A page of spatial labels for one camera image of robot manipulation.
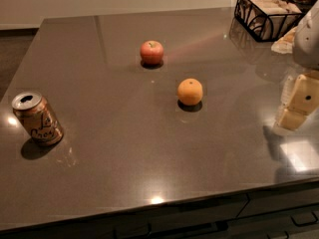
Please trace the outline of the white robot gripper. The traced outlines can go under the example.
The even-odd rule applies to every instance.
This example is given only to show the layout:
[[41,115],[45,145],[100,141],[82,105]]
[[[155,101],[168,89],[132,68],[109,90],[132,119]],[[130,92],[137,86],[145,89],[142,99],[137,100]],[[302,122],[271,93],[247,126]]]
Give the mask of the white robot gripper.
[[[293,60],[304,68],[319,70],[319,1],[301,19],[292,48]],[[288,76],[281,94],[275,125],[294,131],[319,108],[317,73]]]

